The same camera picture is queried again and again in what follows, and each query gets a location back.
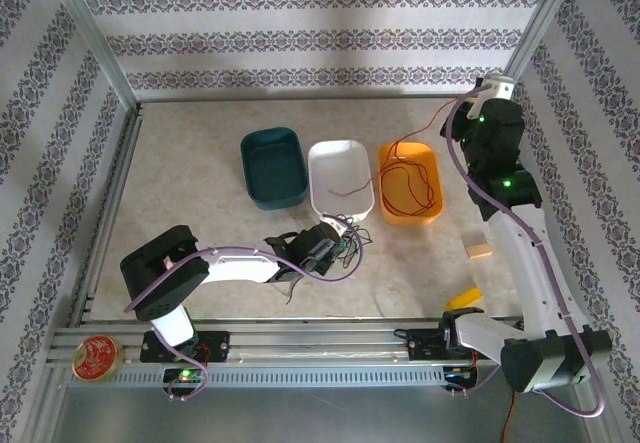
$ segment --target striped wallpaper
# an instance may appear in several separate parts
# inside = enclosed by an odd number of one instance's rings
[[[65,323],[124,109],[60,0],[0,0],[0,442]]]
[[[640,441],[639,22],[638,0],[564,0],[516,96],[549,236],[613,340],[601,374],[625,442]]]
[[[140,99],[460,91],[539,1],[86,0]]]

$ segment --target yellow object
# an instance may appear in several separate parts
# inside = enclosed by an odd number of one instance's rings
[[[459,310],[460,308],[469,308],[474,303],[477,303],[482,298],[482,292],[473,287],[470,290],[465,291],[461,295],[456,296],[453,300],[449,300],[449,302],[445,305],[445,309],[450,310]]]
[[[489,246],[489,243],[482,243],[481,245],[471,245],[465,248],[470,260],[475,258],[482,258],[483,256],[489,256],[493,254],[493,250]]]
[[[435,220],[444,209],[444,195],[440,186],[440,171],[438,170],[438,162],[435,152],[424,143],[402,141],[398,143],[397,152],[392,151],[391,156],[387,160],[389,150],[395,142],[387,143],[380,148],[378,152],[378,183],[380,187],[380,206],[382,208],[382,216],[393,225],[413,226],[428,225]],[[415,216],[398,216],[391,213],[384,203],[384,198],[395,208],[405,212],[414,213],[420,210],[420,205],[415,201],[409,189],[408,182],[411,182],[411,188],[415,198],[418,201],[427,203],[429,201],[427,195],[427,186],[420,178],[420,170],[414,165],[403,165],[402,170],[393,170],[383,173],[383,165],[388,166],[397,163],[403,159],[424,165],[427,169],[429,185],[433,189],[432,208],[426,209]]]

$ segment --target marble surface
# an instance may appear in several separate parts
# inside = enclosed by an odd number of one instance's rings
[[[355,139],[368,150],[372,174],[378,148],[423,127],[445,100],[378,99],[153,103],[133,155],[124,195],[102,267],[91,317],[134,318],[119,270],[131,251],[177,224],[188,224],[200,240],[214,244],[254,243],[317,223],[309,197],[299,206],[259,210],[245,188],[240,141],[255,130],[286,126],[302,150],[319,141]],[[201,286],[187,300],[193,318],[428,317],[476,285],[479,306],[494,316],[521,314],[506,258],[467,195],[438,135],[446,112],[415,137],[436,152],[445,210],[426,227],[398,227],[376,206],[363,222],[373,238],[362,267],[339,284],[302,280],[293,300],[288,283],[234,281]],[[482,231],[492,256],[469,260],[463,239]],[[328,277],[343,274],[334,265]]]

